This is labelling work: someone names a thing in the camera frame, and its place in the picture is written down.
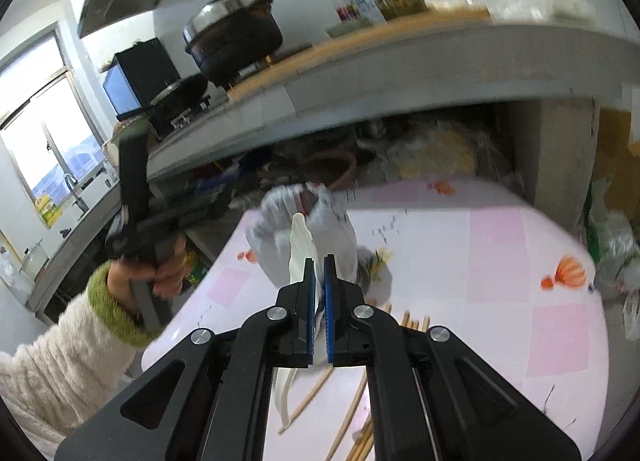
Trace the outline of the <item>left forearm white sleeve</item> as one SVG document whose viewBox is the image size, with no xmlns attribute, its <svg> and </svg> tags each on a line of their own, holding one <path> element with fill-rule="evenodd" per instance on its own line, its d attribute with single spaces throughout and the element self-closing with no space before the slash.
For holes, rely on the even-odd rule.
<svg viewBox="0 0 640 461">
<path fill-rule="evenodd" d="M 2 401 L 44 459 L 107 403 L 134 355 L 156 337 L 108 291 L 119 270 L 100 266 L 56 325 L 1 355 Z"/>
</svg>

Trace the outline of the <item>person's left hand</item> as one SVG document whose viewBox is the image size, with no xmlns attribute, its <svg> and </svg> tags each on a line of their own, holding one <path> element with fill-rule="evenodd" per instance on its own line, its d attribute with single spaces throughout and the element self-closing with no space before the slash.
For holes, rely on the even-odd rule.
<svg viewBox="0 0 640 461">
<path fill-rule="evenodd" d="M 157 267 L 133 259 L 112 262 L 106 276 L 107 291 L 130 316 L 139 314 L 131 288 L 132 281 L 152 282 L 152 292 L 161 299 L 172 299 L 182 291 L 182 282 L 190 271 L 186 265 L 186 239 L 178 236 L 174 251 Z"/>
</svg>

